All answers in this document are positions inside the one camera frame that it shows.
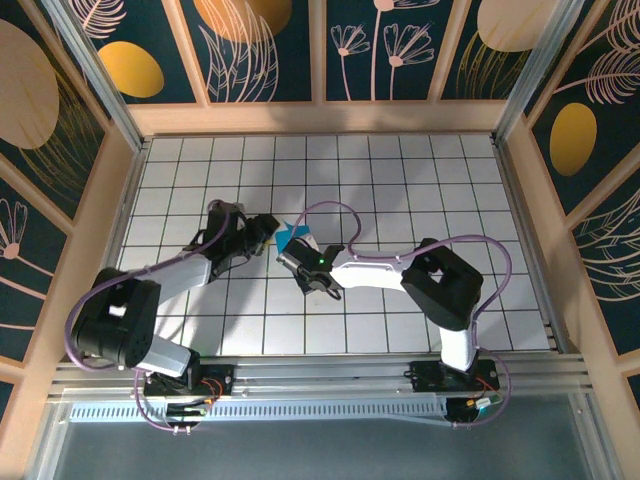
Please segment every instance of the grid tile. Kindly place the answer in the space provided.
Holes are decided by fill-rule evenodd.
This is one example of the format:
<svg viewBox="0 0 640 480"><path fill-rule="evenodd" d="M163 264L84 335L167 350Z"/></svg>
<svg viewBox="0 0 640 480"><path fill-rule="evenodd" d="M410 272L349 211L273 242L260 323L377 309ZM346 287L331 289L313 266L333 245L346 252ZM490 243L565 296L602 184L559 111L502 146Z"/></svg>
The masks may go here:
<svg viewBox="0 0 640 480"><path fill-rule="evenodd" d="M548 329L490 146L482 135L156 139L120 268L177 255L206 225L207 205L216 198L243 203L248 215L271 211L281 230L305 206L341 200L363 212L355 245L362 251L409 251L423 238L469 233L502 241L514 276L481 316L480 343L498 350L548 349ZM356 229L351 214L331 206L305 223L321 251L348 241ZM483 243L452 248L483 274L484 302L502 281L502 254ZM263 256L166 302L157 331L203 355L441 349L438 328L425 323L405 292L362 287L338 301L322 292L304 296L277 255L272 244Z"/></svg>

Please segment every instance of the yellow oval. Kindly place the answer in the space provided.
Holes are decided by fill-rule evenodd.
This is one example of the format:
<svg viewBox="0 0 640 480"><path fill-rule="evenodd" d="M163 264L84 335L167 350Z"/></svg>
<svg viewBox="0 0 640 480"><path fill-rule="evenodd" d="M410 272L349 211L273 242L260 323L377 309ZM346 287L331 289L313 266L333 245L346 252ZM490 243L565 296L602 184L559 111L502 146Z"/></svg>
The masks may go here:
<svg viewBox="0 0 640 480"><path fill-rule="evenodd" d="M581 103L566 105L551 128L551 164L560 175L570 177L587 163L596 144L598 124L593 112Z"/></svg>
<svg viewBox="0 0 640 480"><path fill-rule="evenodd" d="M113 42L98 51L116 88L138 98L149 98L164 87L158 62L146 50L129 42Z"/></svg>
<svg viewBox="0 0 640 480"><path fill-rule="evenodd" d="M538 44L558 0L482 0L478 34L500 52L522 52Z"/></svg>
<svg viewBox="0 0 640 480"><path fill-rule="evenodd" d="M18 148L45 144L56 128L56 71L33 39L0 20L0 138Z"/></svg>
<svg viewBox="0 0 640 480"><path fill-rule="evenodd" d="M291 0L194 0L194 4L207 26L232 42L264 40L261 31L256 32L255 27L251 27L247 5L256 21L259 17L264 18L274 37L291 18Z"/></svg>

